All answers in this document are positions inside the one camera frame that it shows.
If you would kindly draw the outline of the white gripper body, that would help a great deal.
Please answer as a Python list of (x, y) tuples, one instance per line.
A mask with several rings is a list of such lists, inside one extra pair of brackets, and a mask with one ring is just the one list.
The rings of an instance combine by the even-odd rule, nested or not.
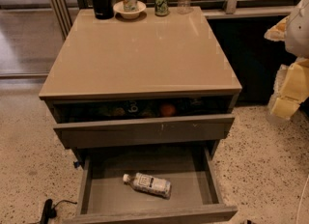
[(285, 48), (297, 57), (309, 57), (309, 0), (300, 0), (286, 23)]

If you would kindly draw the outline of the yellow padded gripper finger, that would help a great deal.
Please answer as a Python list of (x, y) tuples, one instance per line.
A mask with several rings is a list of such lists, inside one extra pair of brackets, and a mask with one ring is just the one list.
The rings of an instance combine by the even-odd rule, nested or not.
[(273, 41), (273, 42), (283, 42), (285, 40), (285, 31), (286, 31), (286, 23), (288, 18), (284, 17), (279, 22), (277, 22), (274, 26), (268, 29), (264, 38)]
[(309, 59), (297, 58), (289, 66), (281, 65), (276, 73), (269, 100), (272, 116), (289, 120), (300, 104), (309, 98)]

